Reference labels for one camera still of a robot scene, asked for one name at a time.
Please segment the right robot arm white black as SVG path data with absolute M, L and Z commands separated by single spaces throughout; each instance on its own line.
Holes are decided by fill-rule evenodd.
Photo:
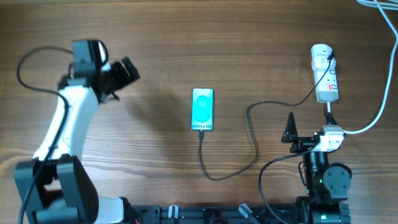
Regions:
M 312 137 L 300 137 L 294 114 L 289 113 L 282 135 L 283 143 L 291 143 L 290 152 L 303 157 L 300 175 L 307 188 L 307 195 L 297 197 L 295 223 L 351 223 L 348 190 L 352 171 L 342 163 L 329 163 L 328 155 L 340 149 L 346 134 L 330 113 L 327 124 Z

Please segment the teal Galaxy smartphone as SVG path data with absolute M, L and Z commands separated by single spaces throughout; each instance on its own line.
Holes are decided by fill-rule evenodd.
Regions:
M 214 91 L 212 88 L 194 88 L 192 91 L 192 130 L 213 129 Z

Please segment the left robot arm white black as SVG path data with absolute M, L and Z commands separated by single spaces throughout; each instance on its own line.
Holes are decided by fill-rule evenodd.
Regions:
M 30 161 L 14 171 L 22 205 L 19 223 L 140 223 L 125 197 L 101 197 L 81 163 L 91 120 L 108 96 L 139 79 L 129 58 L 109 62 L 98 39 L 76 40 L 68 72 L 53 94 L 57 107 Z

